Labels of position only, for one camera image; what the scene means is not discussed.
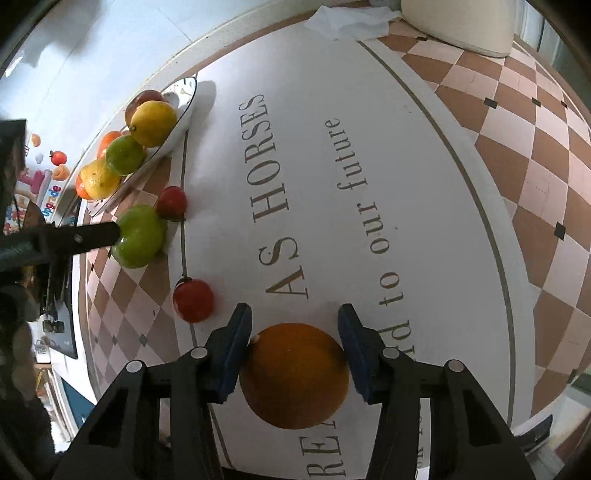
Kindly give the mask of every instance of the crumpled paper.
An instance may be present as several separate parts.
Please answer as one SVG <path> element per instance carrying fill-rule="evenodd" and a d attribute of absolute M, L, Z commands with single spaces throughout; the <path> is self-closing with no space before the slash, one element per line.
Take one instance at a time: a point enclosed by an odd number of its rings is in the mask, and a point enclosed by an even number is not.
<path fill-rule="evenodd" d="M 329 8 L 322 6 L 304 23 L 304 26 L 329 40 L 341 38 L 369 40 L 388 35 L 388 23 L 401 16 L 402 12 L 393 12 L 388 7 Z"/>

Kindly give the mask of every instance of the yellow lemon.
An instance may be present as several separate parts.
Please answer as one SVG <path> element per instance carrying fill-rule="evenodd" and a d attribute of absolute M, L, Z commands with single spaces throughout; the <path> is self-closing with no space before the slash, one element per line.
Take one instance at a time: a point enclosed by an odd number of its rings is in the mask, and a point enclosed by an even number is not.
<path fill-rule="evenodd" d="M 121 177 L 114 173 L 104 158 L 90 162 L 80 171 L 80 179 L 86 193 L 95 200 L 110 197 L 121 181 Z"/>
<path fill-rule="evenodd" d="M 149 100 L 137 107 L 129 132 L 143 147 L 159 147 L 177 123 L 177 114 L 167 102 Z"/>

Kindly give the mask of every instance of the floor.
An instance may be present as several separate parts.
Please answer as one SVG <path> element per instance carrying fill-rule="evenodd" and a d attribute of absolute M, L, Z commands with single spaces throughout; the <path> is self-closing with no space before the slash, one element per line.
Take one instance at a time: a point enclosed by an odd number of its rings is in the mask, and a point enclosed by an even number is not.
<path fill-rule="evenodd" d="M 130 92 L 173 54 L 261 3 L 225 0 L 212 7 L 207 2 L 99 0 L 89 8 L 84 0 L 62 0 L 0 80 L 0 114 L 27 118 L 42 139 L 50 139 L 42 144 L 46 154 L 59 148 L 77 157 Z M 573 370 L 591 363 L 589 126 L 551 75 L 518 44 L 506 59 L 489 59 L 427 38 L 403 22 L 392 24 L 390 33 L 382 41 L 465 127 L 512 217 L 531 283 L 535 414 L 564 390 Z M 167 173 L 160 171 L 151 181 L 164 179 Z M 151 185 L 147 180 L 127 201 L 153 201 Z M 161 326 L 172 314 L 168 289 L 162 291 L 157 281 L 162 270 L 121 270 L 125 275 L 107 282 L 102 274 L 114 262 L 108 252 L 94 252 L 88 260 L 85 273 L 101 292 L 89 298 L 88 314 L 99 320 L 96 330 L 89 326 L 100 346 L 95 363 L 102 387 L 127 359 L 150 364 L 172 359 L 178 352 L 166 347 L 170 332 Z M 111 298 L 117 281 L 133 285 L 121 304 Z M 151 309 L 149 326 L 123 315 L 131 302 L 147 308 L 146 298 L 155 296 L 161 300 Z"/>

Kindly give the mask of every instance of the orange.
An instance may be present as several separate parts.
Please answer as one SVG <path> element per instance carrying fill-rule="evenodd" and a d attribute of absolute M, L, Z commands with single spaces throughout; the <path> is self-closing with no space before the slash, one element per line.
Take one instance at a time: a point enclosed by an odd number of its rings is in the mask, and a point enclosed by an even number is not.
<path fill-rule="evenodd" d="M 240 386 L 252 411 L 282 429 L 306 429 L 329 419 L 345 400 L 345 353 L 322 330 L 280 323 L 248 346 Z"/>
<path fill-rule="evenodd" d="M 80 174 L 76 177 L 76 193 L 81 199 L 85 200 L 92 200 L 92 197 L 88 195 L 88 192 L 84 188 L 84 184 L 82 183 L 82 179 L 80 178 Z"/>
<path fill-rule="evenodd" d="M 107 151 L 107 147 L 111 144 L 111 142 L 115 138 L 119 138 L 121 135 L 122 135 L 121 132 L 118 132 L 116 130 L 106 133 L 105 136 L 103 137 L 103 140 L 100 141 L 99 151 L 96 155 L 96 158 L 105 158 L 105 153 Z"/>

